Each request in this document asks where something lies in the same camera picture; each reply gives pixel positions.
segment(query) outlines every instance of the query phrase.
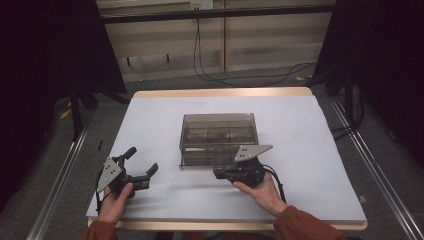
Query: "transparent container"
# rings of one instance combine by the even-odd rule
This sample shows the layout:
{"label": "transparent container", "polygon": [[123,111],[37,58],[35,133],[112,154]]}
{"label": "transparent container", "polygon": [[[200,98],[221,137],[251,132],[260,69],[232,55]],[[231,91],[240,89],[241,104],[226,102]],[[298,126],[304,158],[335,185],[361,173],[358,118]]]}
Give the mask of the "transparent container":
{"label": "transparent container", "polygon": [[181,169],[234,165],[241,145],[258,145],[253,113],[184,115]]}

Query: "gray floor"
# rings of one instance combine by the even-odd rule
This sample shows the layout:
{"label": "gray floor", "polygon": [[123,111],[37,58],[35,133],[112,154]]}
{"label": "gray floor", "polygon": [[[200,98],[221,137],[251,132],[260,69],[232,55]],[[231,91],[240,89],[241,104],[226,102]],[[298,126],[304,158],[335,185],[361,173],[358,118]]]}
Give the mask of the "gray floor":
{"label": "gray floor", "polygon": [[[213,76],[276,74],[287,71],[287,68],[259,69],[218,73]],[[312,72],[313,66],[294,76],[308,76]],[[304,83],[304,81],[295,80],[294,76],[274,86],[300,86]],[[253,78],[233,80],[231,83],[247,87],[256,84],[264,85],[280,79],[281,77],[265,80]],[[127,83],[129,93],[126,96],[131,97],[138,90],[224,87],[230,86],[205,81],[197,76],[177,77]],[[341,122],[333,109],[331,99],[325,96],[323,86],[313,87],[313,92],[323,109],[329,127],[340,127]],[[127,108],[126,105],[116,103],[102,95],[97,95],[97,99],[99,107],[96,110],[83,109],[85,119],[90,115],[94,117],[93,124],[89,126],[84,144],[43,239],[75,239],[86,229],[85,213],[94,192],[96,173],[109,154]],[[20,191],[12,196],[5,209],[0,213],[0,239],[25,239],[28,236],[71,147],[73,133],[71,120],[70,117],[64,120],[54,120],[37,165],[27,177]],[[401,143],[390,138],[389,129],[367,104],[365,118],[359,132],[422,229],[424,227],[424,209],[422,207],[424,169],[418,166]],[[346,234],[362,239],[408,239],[350,138],[345,137],[337,141],[337,147],[357,195],[365,195],[368,199],[368,202],[362,205],[369,221],[368,228],[361,232],[346,232]],[[119,235],[119,239],[153,239],[155,233],[129,231],[120,232]]]}

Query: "white table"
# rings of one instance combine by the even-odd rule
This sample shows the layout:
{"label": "white table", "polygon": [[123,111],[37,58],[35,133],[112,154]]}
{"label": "white table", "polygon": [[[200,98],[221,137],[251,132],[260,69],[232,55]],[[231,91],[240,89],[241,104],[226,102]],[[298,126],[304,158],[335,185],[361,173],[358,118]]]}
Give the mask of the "white table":
{"label": "white table", "polygon": [[[367,220],[346,175],[316,98],[307,88],[202,89],[137,92],[110,156],[130,147],[128,174],[144,175],[155,162],[150,189],[127,201],[118,228],[152,231],[273,230],[274,217],[211,170],[180,170],[184,114],[254,113],[260,144],[273,149],[260,161],[272,166],[289,204],[338,229],[362,230]],[[97,217],[96,201],[87,211]]]}

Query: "hand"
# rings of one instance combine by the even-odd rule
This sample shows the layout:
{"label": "hand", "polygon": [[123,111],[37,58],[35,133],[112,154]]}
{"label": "hand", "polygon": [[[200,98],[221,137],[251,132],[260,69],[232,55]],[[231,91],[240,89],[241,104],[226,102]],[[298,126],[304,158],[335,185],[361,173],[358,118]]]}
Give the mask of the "hand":
{"label": "hand", "polygon": [[122,213],[124,212],[125,201],[127,200],[128,195],[130,195],[132,188],[133,184],[127,183],[127,185],[125,185],[122,189],[121,194],[119,194],[119,197],[117,197],[117,194],[115,192],[111,192],[110,188],[107,187],[104,192],[104,196],[106,196],[106,198],[103,199],[98,220],[114,224],[118,223]]}
{"label": "hand", "polygon": [[281,200],[269,172],[265,173],[264,180],[256,188],[250,188],[242,182],[234,182],[233,186],[250,195],[261,208],[274,216],[278,216],[287,208],[287,204]]}

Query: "metal bracket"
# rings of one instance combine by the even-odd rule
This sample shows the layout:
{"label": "metal bracket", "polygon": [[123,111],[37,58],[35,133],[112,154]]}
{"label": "metal bracket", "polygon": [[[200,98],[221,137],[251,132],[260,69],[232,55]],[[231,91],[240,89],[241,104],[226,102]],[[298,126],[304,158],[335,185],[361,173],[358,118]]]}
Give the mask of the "metal bracket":
{"label": "metal bracket", "polygon": [[250,160],[259,154],[268,151],[271,149],[272,145],[243,145],[240,146],[236,157],[234,160],[236,162],[242,162],[246,160]]}
{"label": "metal bracket", "polygon": [[99,179],[97,192],[101,193],[121,173],[122,169],[118,166],[118,164],[116,164],[112,158],[107,158],[104,163],[102,175]]}

